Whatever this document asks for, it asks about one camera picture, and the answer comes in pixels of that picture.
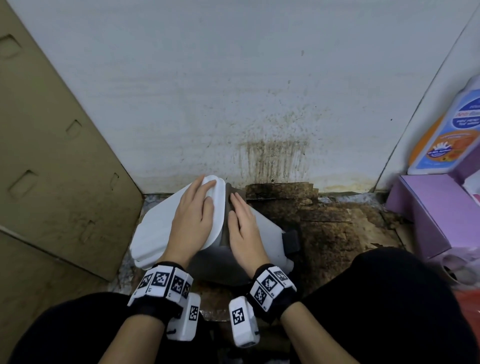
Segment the red object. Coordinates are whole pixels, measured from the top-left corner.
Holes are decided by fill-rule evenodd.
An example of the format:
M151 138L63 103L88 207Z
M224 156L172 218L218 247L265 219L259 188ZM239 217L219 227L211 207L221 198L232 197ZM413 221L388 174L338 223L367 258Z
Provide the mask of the red object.
M480 347L480 290L455 291L454 294Z

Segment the forearm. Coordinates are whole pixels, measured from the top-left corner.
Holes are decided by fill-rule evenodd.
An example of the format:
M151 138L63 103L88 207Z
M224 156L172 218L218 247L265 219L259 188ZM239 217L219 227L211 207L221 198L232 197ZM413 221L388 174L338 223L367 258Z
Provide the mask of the forearm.
M280 321L302 364L358 364L301 302L287 308Z
M153 364L165 326L151 316L127 318L99 364Z

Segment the white wall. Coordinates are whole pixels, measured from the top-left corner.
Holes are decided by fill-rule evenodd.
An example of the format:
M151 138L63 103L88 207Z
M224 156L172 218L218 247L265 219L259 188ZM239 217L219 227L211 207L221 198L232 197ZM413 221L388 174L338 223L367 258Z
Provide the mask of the white wall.
M373 188L478 0L9 0L145 193Z
M468 79L476 74L480 74L480 8L475 11L425 93L388 161L377 189L389 189L396 176L405 173L415 144L448 110L455 95L465 87Z

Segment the hand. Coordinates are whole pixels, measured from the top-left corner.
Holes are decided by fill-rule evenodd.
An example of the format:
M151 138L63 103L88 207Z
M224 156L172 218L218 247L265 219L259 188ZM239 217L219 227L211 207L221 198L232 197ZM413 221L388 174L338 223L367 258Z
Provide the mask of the hand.
M213 201L205 198L216 181L202 185L204 176L198 177L180 199L172 221L167 248L157 262L169 261L187 269L190 260L205 244L213 224Z
M263 264L270 263L257 220L250 206L238 193L230 195L235 211L228 213L228 231L230 232L230 248L238 264L253 278L256 270Z

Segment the bottle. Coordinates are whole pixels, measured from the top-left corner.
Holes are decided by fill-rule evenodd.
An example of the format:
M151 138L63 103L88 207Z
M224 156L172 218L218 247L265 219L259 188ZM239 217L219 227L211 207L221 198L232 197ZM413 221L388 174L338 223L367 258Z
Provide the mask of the bottle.
M469 79L445 115L425 133L412 151L408 174L452 171L480 144L480 75Z

